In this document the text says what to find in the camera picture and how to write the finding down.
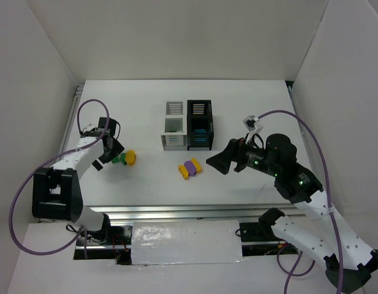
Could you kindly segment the yellow rounded lego brick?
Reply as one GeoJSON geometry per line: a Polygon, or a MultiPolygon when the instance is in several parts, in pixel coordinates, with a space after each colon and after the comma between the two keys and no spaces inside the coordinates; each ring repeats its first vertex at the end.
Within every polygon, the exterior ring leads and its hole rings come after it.
{"type": "Polygon", "coordinates": [[[131,149],[126,152],[124,162],[128,166],[133,166],[135,165],[136,159],[137,159],[136,153],[134,150],[131,149]]]}

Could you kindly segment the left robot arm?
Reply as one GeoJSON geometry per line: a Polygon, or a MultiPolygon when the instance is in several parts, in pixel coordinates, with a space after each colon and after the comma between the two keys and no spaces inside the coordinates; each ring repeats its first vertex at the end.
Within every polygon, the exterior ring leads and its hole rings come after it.
{"type": "Polygon", "coordinates": [[[34,217],[84,226],[88,235],[100,242],[112,237],[115,230],[109,217],[84,205],[80,180],[90,167],[100,171],[124,151],[124,146],[115,138],[119,125],[114,119],[100,117],[96,127],[87,127],[80,133],[73,153],[51,167],[36,170],[32,189],[34,217]]]}

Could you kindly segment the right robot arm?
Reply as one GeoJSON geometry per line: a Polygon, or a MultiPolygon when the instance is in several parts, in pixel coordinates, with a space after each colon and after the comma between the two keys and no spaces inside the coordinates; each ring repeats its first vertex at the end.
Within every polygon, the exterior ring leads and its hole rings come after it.
{"type": "Polygon", "coordinates": [[[366,244],[328,203],[323,185],[297,162],[297,148],[286,135],[270,135],[262,148],[245,138],[231,139],[221,153],[206,162],[223,175],[234,162],[235,172],[249,167],[274,177],[274,186],[282,198],[303,212],[322,236],[295,225],[277,208],[259,217],[261,234],[283,239],[309,255],[325,270],[327,279],[341,287],[342,293],[362,288],[378,270],[378,249],[366,244]]]}

